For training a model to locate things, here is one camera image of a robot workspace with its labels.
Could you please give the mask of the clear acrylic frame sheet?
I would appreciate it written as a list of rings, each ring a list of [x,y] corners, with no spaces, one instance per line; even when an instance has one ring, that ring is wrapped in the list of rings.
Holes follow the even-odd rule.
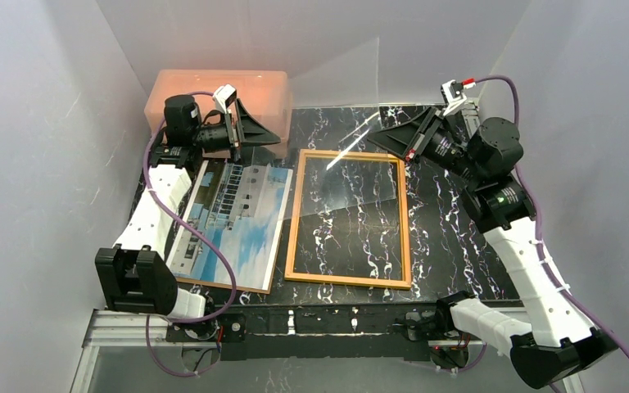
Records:
[[[394,204],[395,166],[373,158],[377,149],[366,140],[382,128],[379,52],[372,38],[294,78],[290,218],[363,222]]]

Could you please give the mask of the yellow wooden picture frame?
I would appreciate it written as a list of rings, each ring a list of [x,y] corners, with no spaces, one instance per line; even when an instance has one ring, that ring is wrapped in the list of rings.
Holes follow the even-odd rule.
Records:
[[[409,289],[405,163],[373,152],[302,150],[284,277]]]

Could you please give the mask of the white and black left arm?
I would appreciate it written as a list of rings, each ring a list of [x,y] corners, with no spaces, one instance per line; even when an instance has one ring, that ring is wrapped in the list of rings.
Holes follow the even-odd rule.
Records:
[[[112,246],[97,251],[95,269],[111,311],[158,315],[175,323],[203,323],[233,303],[237,283],[229,272],[231,293],[216,311],[206,298],[178,285],[167,265],[165,247],[175,225],[206,244],[223,265],[229,262],[205,235],[179,216],[179,206],[206,153],[228,151],[234,163],[246,147],[273,145],[278,136],[256,121],[236,91],[225,84],[212,93],[214,109],[201,115],[197,93],[165,99],[164,115],[143,153],[144,189],[124,231]]]

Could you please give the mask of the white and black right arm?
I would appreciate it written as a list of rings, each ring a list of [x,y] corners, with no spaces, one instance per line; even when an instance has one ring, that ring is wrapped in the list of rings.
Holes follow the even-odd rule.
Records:
[[[468,217],[497,253],[526,309],[528,321],[511,318],[466,291],[436,302],[433,315],[405,320],[410,340],[448,332],[468,333],[509,357],[531,388],[588,369],[618,347],[614,339],[568,301],[568,285],[536,236],[536,208],[513,176],[523,157],[517,125],[500,117],[481,122],[467,141],[457,137],[441,110],[373,132],[369,141],[393,156],[428,159],[460,176]]]

